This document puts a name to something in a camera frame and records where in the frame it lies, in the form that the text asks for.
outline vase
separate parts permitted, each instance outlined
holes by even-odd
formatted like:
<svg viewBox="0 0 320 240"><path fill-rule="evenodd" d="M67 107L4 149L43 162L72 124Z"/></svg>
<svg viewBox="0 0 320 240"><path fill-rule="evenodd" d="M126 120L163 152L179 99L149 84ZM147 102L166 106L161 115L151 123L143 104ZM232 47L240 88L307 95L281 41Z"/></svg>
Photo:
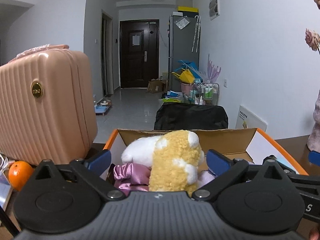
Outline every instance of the vase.
<svg viewBox="0 0 320 240"><path fill-rule="evenodd" d="M315 120L315 125L308 138L307 146L310 151L320 152L320 91L316 101L316 108L313 112L313 119Z"/></svg>

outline wooden table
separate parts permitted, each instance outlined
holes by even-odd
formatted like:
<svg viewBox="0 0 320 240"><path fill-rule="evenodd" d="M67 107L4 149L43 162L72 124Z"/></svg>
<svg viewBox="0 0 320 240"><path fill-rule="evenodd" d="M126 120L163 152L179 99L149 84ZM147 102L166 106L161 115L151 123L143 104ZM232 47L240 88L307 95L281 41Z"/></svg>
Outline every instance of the wooden table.
<svg viewBox="0 0 320 240"><path fill-rule="evenodd" d="M295 138L287 138L277 140L277 142L292 156L294 157L298 163L306 170L306 172L310 175L320 175L320 167L314 164L309 163L308 161L308 154L309 150L306 146L308 136L301 136ZM96 152L99 152L104 147L104 144L93 144L92 149L89 152L89 155L92 156ZM17 221L14 218L12 213L12 205L15 199L16 193L13 193L12 197L10 198L6 213L9 214L9 217L12 221L17 225ZM309 231L311 228L316 226L316 223L310 222L308 220L302 219L298 232L304 236L305 238L308 237ZM0 240L10 240L12 236L9 232L3 227L0 227Z"/></svg>

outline black bag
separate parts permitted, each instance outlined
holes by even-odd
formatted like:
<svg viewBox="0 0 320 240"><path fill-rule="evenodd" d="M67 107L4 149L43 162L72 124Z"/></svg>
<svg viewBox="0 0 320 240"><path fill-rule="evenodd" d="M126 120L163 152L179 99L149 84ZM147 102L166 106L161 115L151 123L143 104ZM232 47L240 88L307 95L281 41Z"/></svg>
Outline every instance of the black bag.
<svg viewBox="0 0 320 240"><path fill-rule="evenodd" d="M154 130L218 130L228 128L222 106L164 103L158 110Z"/></svg>

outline yellow bag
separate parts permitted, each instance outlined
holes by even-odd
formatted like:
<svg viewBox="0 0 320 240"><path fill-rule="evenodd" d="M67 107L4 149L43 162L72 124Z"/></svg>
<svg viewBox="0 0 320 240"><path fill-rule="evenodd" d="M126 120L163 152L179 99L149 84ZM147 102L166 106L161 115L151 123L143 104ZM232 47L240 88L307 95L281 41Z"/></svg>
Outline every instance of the yellow bag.
<svg viewBox="0 0 320 240"><path fill-rule="evenodd" d="M185 70L184 68L182 68L182 70L183 72L181 73L181 75L175 72L172 72L172 74L175 75L177 78L179 78L182 82L193 84L195 77L193 76L191 71L189 69Z"/></svg>

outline door frame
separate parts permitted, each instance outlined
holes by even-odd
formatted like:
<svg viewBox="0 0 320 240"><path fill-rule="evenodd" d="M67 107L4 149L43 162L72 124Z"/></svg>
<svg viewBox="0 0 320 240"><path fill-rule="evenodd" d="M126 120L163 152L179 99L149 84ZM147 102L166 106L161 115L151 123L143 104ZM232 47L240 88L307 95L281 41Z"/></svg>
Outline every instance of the door frame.
<svg viewBox="0 0 320 240"><path fill-rule="evenodd" d="M158 68L158 76L159 76L159 34L160 34L160 19L150 19L150 20L129 20L129 21L120 21L120 28L119 28L119 79L120 79L120 87L121 87L121 37L122 37L122 24L123 23L145 23L145 22L156 22L156 61L157 61L157 68Z"/></svg>
<svg viewBox="0 0 320 240"><path fill-rule="evenodd" d="M106 81L107 81L107 92L108 94L114 93L114 85L113 85L113 57L112 57L112 45L113 45L113 18L108 15L106 12L101 10L101 20L100 20L100 35L102 36L102 20L105 19L107 23L107 33L106 33L106 46L107 46L107 62L106 62ZM101 68L101 85L103 86L103 75L102 75L102 40L100 40L100 68Z"/></svg>

